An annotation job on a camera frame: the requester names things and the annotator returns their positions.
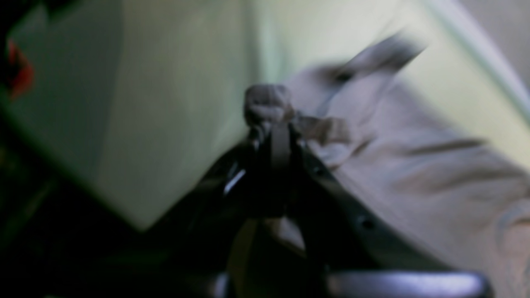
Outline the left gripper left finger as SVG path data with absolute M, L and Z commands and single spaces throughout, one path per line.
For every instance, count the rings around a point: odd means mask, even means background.
M 157 224 L 167 257 L 157 276 L 159 298 L 236 298 L 241 274 L 230 268 L 240 229 L 252 215 L 248 178 L 267 134 L 252 128 Z

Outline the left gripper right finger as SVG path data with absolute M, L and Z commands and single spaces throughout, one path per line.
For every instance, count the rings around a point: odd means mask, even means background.
M 479 274 L 445 268 L 344 190 L 288 124 L 271 131 L 271 167 L 299 225 L 309 298 L 489 298 Z

